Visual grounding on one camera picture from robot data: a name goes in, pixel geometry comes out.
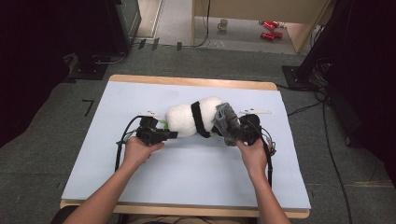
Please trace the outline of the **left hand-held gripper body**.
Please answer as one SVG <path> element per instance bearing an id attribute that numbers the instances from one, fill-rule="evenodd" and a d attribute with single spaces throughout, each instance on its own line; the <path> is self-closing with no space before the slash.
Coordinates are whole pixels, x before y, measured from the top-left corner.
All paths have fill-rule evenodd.
<path id="1" fill-rule="evenodd" d="M 136 136 L 146 145 L 155 145 L 164 140 L 164 135 L 157 130 L 158 120 L 151 112 L 140 115 L 139 127 L 136 129 Z"/>

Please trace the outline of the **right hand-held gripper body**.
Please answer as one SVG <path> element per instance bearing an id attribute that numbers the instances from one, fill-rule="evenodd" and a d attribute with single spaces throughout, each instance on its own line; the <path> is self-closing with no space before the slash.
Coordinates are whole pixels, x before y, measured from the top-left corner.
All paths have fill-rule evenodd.
<path id="1" fill-rule="evenodd" d="M 256 114 L 245 114 L 239 118 L 240 131 L 243 131 L 246 136 L 246 143 L 251 146 L 259 138 L 263 137 L 264 142 L 267 146 L 272 144 L 272 138 L 270 134 L 264 130 L 261 126 L 261 120 Z"/>

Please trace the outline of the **grey fluffy cloth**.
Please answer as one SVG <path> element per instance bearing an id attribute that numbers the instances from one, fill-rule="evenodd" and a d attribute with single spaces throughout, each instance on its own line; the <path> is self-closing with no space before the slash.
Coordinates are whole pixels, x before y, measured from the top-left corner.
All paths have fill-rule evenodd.
<path id="1" fill-rule="evenodd" d="M 228 147 L 235 147 L 237 133 L 240 131 L 240 123 L 236 113 L 229 103 L 223 103 L 216 106 L 215 117 L 212 123 L 224 138 L 224 143 Z"/>

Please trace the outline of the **panda plush toy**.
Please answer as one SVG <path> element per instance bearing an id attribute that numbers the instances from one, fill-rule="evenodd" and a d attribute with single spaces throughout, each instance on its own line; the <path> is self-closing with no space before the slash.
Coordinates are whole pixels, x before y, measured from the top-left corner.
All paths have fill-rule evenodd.
<path id="1" fill-rule="evenodd" d="M 222 103 L 219 97 L 211 96 L 190 105 L 172 106 L 165 114 L 167 127 L 171 132 L 177 132 L 178 137 L 190 137 L 198 133 L 203 138 L 209 138 L 214 128 L 212 120 Z"/>

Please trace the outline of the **person's left hand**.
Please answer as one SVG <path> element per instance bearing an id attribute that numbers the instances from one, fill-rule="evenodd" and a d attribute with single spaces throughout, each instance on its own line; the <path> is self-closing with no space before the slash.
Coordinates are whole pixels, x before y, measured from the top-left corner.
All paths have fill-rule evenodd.
<path id="1" fill-rule="evenodd" d="M 137 169 L 152 153 L 164 147 L 164 143 L 145 145 L 139 138 L 131 137 L 125 145 L 123 163 L 129 168 Z"/>

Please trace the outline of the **person's right hand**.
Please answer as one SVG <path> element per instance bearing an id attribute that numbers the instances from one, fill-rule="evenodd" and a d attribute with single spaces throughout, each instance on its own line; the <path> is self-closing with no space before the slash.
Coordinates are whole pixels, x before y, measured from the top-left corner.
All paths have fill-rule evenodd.
<path id="1" fill-rule="evenodd" d="M 267 158 L 264 152 L 262 140 L 257 140 L 253 145 L 248 146 L 241 140 L 236 142 L 241 151 L 242 160 L 250 175 L 265 175 Z"/>

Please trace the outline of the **black tape corner mark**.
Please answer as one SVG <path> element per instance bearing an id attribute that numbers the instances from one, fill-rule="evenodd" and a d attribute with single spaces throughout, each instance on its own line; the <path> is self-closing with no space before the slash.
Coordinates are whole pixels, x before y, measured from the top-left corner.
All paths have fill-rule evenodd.
<path id="1" fill-rule="evenodd" d="M 88 108 L 87 108 L 87 110 L 86 110 L 86 112 L 84 114 L 84 117 L 88 117 L 88 115 L 89 115 L 89 113 L 90 113 L 90 111 L 92 109 L 92 106 L 94 104 L 94 100 L 92 100 L 92 99 L 82 99 L 82 102 L 89 104 L 89 106 L 88 106 Z"/>

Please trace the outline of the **black stand base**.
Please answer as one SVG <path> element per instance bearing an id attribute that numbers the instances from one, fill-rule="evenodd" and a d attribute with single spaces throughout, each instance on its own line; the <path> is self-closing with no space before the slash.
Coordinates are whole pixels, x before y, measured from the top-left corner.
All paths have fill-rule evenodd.
<path id="1" fill-rule="evenodd" d="M 309 90 L 314 88 L 312 83 L 309 81 L 309 75 L 307 75 L 299 66 L 283 65 L 282 72 L 289 88 L 295 90 Z"/>
<path id="2" fill-rule="evenodd" d="M 69 77 L 73 79 L 102 80 L 107 69 L 105 63 L 97 63 L 91 55 L 78 54 L 78 60 L 73 66 Z"/>

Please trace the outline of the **dark cabinet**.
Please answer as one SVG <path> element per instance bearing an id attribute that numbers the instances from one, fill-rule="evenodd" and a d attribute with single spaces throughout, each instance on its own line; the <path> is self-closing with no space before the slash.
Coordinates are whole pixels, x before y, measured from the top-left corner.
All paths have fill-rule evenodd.
<path id="1" fill-rule="evenodd" d="M 126 53 L 134 43 L 141 23 L 137 0 L 107 0 L 117 51 Z"/>

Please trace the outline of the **light wooden desk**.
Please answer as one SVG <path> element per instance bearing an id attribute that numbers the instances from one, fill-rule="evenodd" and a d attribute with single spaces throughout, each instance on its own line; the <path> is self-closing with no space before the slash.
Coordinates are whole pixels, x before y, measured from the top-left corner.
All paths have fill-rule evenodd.
<path id="1" fill-rule="evenodd" d="M 336 0 L 192 0 L 192 16 L 281 21 L 296 52 L 300 52 L 316 25 L 332 14 Z"/>

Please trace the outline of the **dark curtain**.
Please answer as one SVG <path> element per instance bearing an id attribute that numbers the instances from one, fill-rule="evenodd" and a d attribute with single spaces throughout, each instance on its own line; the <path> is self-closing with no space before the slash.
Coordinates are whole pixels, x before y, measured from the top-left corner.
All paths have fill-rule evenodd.
<path id="1" fill-rule="evenodd" d="M 0 0 L 0 147 L 26 131 L 69 74 L 89 0 Z"/>
<path id="2" fill-rule="evenodd" d="M 396 188 L 396 0 L 352 0 L 327 75 L 358 122 L 351 135 L 378 157 Z"/>

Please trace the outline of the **black stand post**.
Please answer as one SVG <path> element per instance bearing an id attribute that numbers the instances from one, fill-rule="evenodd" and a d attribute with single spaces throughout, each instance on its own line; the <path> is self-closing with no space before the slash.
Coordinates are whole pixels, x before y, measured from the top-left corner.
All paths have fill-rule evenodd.
<path id="1" fill-rule="evenodd" d="M 331 63 L 345 44 L 350 9 L 354 0 L 337 0 L 334 11 L 313 48 L 296 72 L 299 82 L 307 82 L 318 63 Z"/>

